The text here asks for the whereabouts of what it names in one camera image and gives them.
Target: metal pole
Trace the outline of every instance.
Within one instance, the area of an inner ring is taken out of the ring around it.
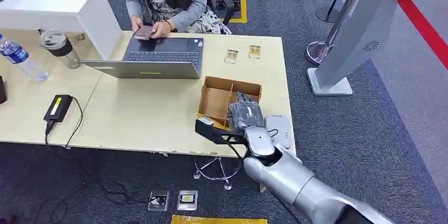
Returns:
[[[346,0],[344,6],[342,7],[341,13],[338,16],[338,19],[333,25],[333,28],[331,29],[325,42],[317,41],[308,44],[308,46],[306,47],[306,56],[311,62],[315,64],[320,64],[322,60],[325,58],[325,56],[328,54],[328,52],[331,50],[331,48],[333,47],[333,42],[336,39],[336,36],[338,35],[338,32],[340,30],[340,27],[345,17],[349,14],[355,1],[356,0]]]
[[[338,1],[338,0],[333,0],[333,3],[331,4],[330,7],[322,6],[322,7],[319,7],[318,9],[316,9],[317,18],[319,18],[320,20],[322,20],[324,22],[328,22],[328,23],[336,22],[336,19],[339,16],[339,11],[334,9],[334,5],[336,4],[336,1]]]

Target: silver robot arm segment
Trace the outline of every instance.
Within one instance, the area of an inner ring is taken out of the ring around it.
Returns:
[[[244,159],[244,169],[252,179],[263,184],[287,206],[295,207],[312,223],[393,224],[370,205],[319,181],[299,158],[280,144],[274,142],[273,145],[277,156],[271,159],[274,161],[249,156]]]

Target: laptop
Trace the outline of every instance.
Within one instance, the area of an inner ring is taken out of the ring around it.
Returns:
[[[81,60],[115,78],[199,79],[203,38],[131,38],[121,61]]]

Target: robotic arm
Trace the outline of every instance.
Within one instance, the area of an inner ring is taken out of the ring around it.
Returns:
[[[259,105],[244,95],[230,104],[229,120],[232,132],[215,128],[205,117],[196,121],[195,131],[215,144],[245,145],[246,173],[313,224],[393,224],[370,205],[319,181],[299,158],[273,142],[269,132],[260,127],[263,117]]]

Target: speaker grille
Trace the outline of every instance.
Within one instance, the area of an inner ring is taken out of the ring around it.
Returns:
[[[364,45],[363,51],[374,51],[379,48],[379,42],[377,40],[370,41]]]

